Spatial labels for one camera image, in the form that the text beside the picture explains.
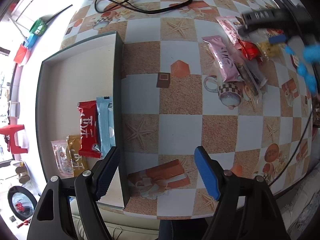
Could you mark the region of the blue gloved right hand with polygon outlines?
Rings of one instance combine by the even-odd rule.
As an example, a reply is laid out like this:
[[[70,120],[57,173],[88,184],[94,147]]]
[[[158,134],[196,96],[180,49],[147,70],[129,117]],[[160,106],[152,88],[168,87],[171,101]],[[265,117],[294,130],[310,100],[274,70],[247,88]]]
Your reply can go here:
[[[297,73],[304,79],[305,84],[311,95],[315,96],[317,94],[317,81],[315,76],[309,72],[306,64],[298,57],[298,55],[294,52],[294,50],[291,47],[286,45],[285,51],[287,54],[298,60]]]

